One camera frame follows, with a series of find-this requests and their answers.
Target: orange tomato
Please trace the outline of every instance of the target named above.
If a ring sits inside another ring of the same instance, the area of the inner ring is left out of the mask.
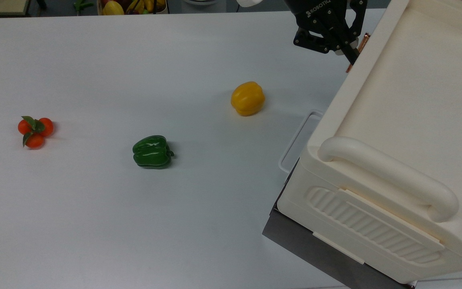
[[[31,132],[31,126],[30,126],[30,124],[29,124],[27,121],[25,121],[25,120],[21,120],[21,121],[19,122],[19,124],[17,125],[17,129],[18,129],[19,132],[20,132],[21,134],[23,134],[23,135],[24,135],[24,134],[27,134],[27,133],[29,133],[29,132]]]
[[[43,123],[45,127],[45,129],[42,132],[40,132],[40,135],[42,136],[51,135],[53,131],[55,130],[55,126],[53,125],[53,122],[47,117],[42,117],[41,119],[39,119],[39,121]]]
[[[31,149],[39,149],[44,145],[44,137],[40,134],[32,134],[26,141],[26,146]]]

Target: plastic container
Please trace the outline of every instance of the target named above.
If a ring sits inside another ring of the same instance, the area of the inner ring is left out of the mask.
[[[462,271],[461,0],[392,0],[277,205],[400,283]]]
[[[96,6],[97,6],[97,14],[102,16],[103,15],[103,5],[101,3],[101,0],[97,0]],[[168,14],[167,6],[168,6],[168,3],[165,9],[163,9],[162,11],[156,12],[156,14]]]

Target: cluster of tomatoes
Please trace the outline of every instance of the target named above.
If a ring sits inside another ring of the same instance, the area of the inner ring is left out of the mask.
[[[49,118],[33,119],[29,116],[22,117],[17,128],[24,135],[22,146],[31,149],[42,148],[45,142],[44,137],[50,136],[55,130],[55,126]]]

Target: green leaf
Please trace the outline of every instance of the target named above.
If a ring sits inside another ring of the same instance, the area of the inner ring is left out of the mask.
[[[31,126],[31,130],[35,130],[35,120],[33,117],[22,116],[22,118]]]
[[[31,137],[32,134],[33,134],[33,132],[29,132],[29,133],[26,133],[24,135],[24,137],[22,137],[22,146],[23,147],[26,145],[26,142],[28,141],[28,139]]]
[[[36,133],[43,132],[46,129],[46,126],[44,126],[44,123],[42,123],[42,121],[40,121],[38,119],[35,119],[35,124],[36,124],[36,128],[35,128],[34,131]]]

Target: ribbed panel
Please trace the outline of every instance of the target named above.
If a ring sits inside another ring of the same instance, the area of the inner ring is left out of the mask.
[[[318,212],[399,258],[425,264],[441,257],[439,252],[424,247],[380,219],[349,205],[328,189],[314,188],[310,190],[306,200]]]

